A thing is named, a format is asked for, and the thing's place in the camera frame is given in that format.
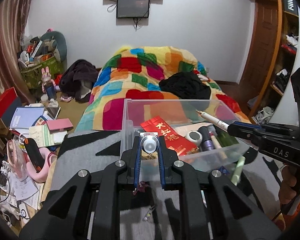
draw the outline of wooden door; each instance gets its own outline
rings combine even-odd
[[[247,63],[240,81],[247,99],[257,96],[265,82],[274,53],[278,25],[276,0],[256,0],[254,29]]]

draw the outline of transparent storage container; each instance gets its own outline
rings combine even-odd
[[[231,124],[239,121],[231,109],[220,100],[148,100],[126,98],[123,108],[121,149],[120,155],[125,150],[131,149],[135,136],[144,132],[141,123],[159,115],[172,128],[189,125],[205,120],[200,117],[196,110],[205,111],[218,119]],[[238,144],[234,144],[221,149],[204,151],[195,154],[179,156],[180,160],[191,164],[200,171],[211,171],[236,162],[249,146],[238,139]],[[140,180],[159,180],[158,160],[142,160]]]

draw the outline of silver bolt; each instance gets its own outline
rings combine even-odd
[[[175,166],[177,166],[177,167],[182,167],[183,165],[184,165],[184,163],[183,163],[183,161],[175,161],[174,163],[173,163]]]
[[[81,170],[78,172],[79,177],[83,178],[88,175],[88,172],[86,170]]]
[[[115,166],[117,167],[122,167],[124,166],[126,163],[123,160],[118,160],[115,162]]]
[[[214,170],[211,172],[213,177],[219,178],[221,176],[221,171]]]

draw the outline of green storage bin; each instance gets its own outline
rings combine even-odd
[[[58,75],[63,74],[64,72],[63,64],[61,62],[58,62],[54,56],[48,58],[46,61],[40,64],[20,71],[28,88],[33,89],[41,87],[41,69],[46,67],[49,67],[49,72],[51,73],[52,79],[55,79]]]

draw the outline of curtain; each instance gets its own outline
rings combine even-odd
[[[0,4],[0,95],[15,87],[22,102],[33,103],[26,83],[22,79],[17,62],[21,51],[19,38],[24,32],[31,0],[3,0]],[[0,154],[4,144],[0,140]]]

